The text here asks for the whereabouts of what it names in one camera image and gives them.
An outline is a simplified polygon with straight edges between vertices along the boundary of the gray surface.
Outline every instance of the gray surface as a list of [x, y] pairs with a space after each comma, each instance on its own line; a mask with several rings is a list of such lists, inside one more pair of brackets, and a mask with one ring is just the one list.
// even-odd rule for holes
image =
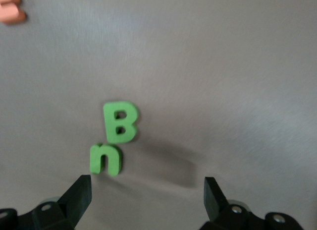
[[204, 176], [317, 228], [317, 0], [24, 0], [0, 25], [0, 207], [89, 173], [102, 106], [140, 109], [78, 230], [197, 230]]

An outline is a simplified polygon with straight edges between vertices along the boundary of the silver bolt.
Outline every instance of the silver bolt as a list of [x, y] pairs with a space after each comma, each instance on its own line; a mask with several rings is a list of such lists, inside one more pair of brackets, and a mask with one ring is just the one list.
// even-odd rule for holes
[[236, 214], [241, 214], [242, 213], [242, 209], [240, 207], [238, 207], [238, 206], [233, 206], [231, 209]]
[[45, 210], [50, 209], [50, 208], [51, 208], [51, 205], [50, 205], [50, 204], [47, 204], [47, 205], [44, 205], [44, 206], [41, 208], [41, 210], [42, 210], [42, 211], [45, 211]]
[[285, 222], [285, 218], [283, 218], [283, 216], [279, 215], [279, 214], [275, 214], [273, 215], [273, 218], [275, 221], [277, 221], [278, 223], [283, 224]]
[[2, 219], [2, 218], [4, 218], [4, 217], [6, 217], [7, 215], [8, 215], [8, 213], [7, 213], [7, 212], [0, 213], [0, 219]]

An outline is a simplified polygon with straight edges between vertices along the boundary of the letter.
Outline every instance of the letter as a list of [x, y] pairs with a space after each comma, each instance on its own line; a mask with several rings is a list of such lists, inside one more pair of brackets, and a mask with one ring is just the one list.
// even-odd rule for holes
[[115, 145], [97, 144], [90, 148], [90, 172], [100, 174], [105, 167], [105, 158], [108, 158], [108, 173], [116, 176], [121, 171], [122, 152]]
[[0, 0], [0, 21], [5, 24], [18, 23], [25, 20], [25, 12], [17, 7], [20, 0]]
[[[125, 114], [126, 117], [120, 117], [119, 114]], [[126, 143], [135, 137], [137, 127], [134, 123], [139, 113], [133, 103], [127, 101], [106, 103], [104, 116], [109, 143]]]

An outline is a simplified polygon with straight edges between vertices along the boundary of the orange letter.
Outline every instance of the orange letter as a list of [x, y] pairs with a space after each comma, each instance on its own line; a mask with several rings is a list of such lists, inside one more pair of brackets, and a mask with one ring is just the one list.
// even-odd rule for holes
[[25, 13], [17, 7], [20, 0], [0, 0], [0, 21], [5, 24], [18, 23], [25, 20]]

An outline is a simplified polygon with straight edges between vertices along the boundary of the black bracket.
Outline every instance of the black bracket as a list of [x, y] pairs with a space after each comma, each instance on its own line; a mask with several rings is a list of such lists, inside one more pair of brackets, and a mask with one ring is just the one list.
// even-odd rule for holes
[[229, 204], [213, 177], [205, 178], [204, 204], [210, 221], [200, 230], [303, 230], [287, 214], [271, 212], [263, 220], [240, 205]]
[[91, 200], [90, 175], [82, 175], [57, 202], [40, 204], [21, 216], [15, 209], [0, 209], [0, 230], [74, 230]]

